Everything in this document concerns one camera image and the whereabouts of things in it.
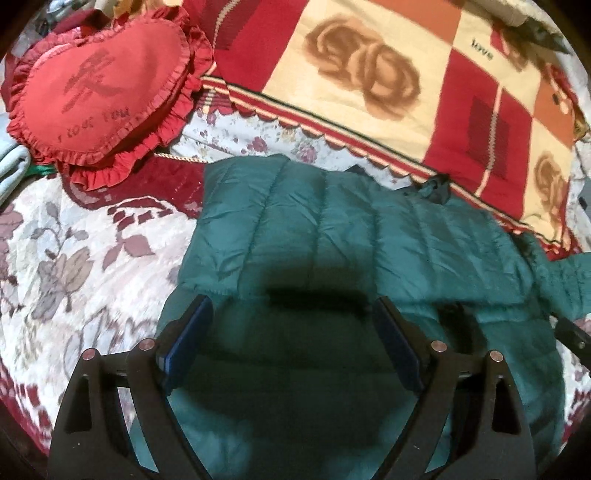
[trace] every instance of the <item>jacket sleeve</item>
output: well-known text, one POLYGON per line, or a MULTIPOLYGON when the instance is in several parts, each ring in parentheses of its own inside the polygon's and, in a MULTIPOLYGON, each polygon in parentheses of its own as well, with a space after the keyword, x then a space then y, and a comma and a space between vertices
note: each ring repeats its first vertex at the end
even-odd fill
POLYGON ((529 234, 515 243, 530 263, 540 301, 559 317, 576 320, 591 313, 591 253, 551 262, 529 234))

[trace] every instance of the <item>pink pillow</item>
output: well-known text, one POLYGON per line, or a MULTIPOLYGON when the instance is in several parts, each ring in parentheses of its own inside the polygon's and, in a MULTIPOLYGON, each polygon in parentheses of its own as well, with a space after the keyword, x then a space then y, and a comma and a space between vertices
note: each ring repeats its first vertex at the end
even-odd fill
POLYGON ((180 7, 86 38, 49 35, 17 66, 8 132, 84 189, 116 185, 180 134, 212 63, 180 7))

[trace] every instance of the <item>quilted jacket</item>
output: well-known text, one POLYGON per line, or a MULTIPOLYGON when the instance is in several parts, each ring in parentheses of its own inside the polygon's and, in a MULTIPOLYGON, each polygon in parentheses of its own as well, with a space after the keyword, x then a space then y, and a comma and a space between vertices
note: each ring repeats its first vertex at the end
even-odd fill
MULTIPOLYGON (((390 191, 282 156, 208 166, 159 328, 195 295, 212 298, 212 329, 170 403, 214 479, 371 478, 416 401, 372 326, 379 296, 430 339, 501 351, 538 463, 556 454, 564 385, 548 317, 591 310, 591 257, 550 263, 533 237, 512 238, 454 196, 442 202, 441 188, 390 191), (441 320, 456 303, 472 321, 441 320)), ((449 433, 432 467, 445 463, 449 433)), ((132 439, 154 468, 137 425, 132 439)))

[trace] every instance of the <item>red square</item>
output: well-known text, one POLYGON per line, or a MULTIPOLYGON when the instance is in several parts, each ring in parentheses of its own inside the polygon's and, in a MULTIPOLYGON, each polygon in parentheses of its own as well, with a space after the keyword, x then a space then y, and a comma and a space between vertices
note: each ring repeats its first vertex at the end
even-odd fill
POLYGON ((520 218, 530 135, 527 110, 499 90, 492 76, 452 50, 423 164, 450 174, 469 192, 480 191, 493 208, 520 218))
POLYGON ((480 199, 495 209, 519 219, 523 215, 523 195, 530 161, 531 115, 520 102, 509 93, 503 92, 498 118, 503 119, 508 126, 505 141, 505 174, 495 174, 493 168, 480 199))

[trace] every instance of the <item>red blanket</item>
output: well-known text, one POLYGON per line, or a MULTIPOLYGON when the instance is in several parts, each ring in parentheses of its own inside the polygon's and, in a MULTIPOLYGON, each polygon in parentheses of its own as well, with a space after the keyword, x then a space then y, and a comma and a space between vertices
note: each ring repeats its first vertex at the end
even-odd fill
POLYGON ((574 105, 551 52, 464 0, 186 0, 216 64, 210 109, 238 108, 454 190, 553 258, 574 105))

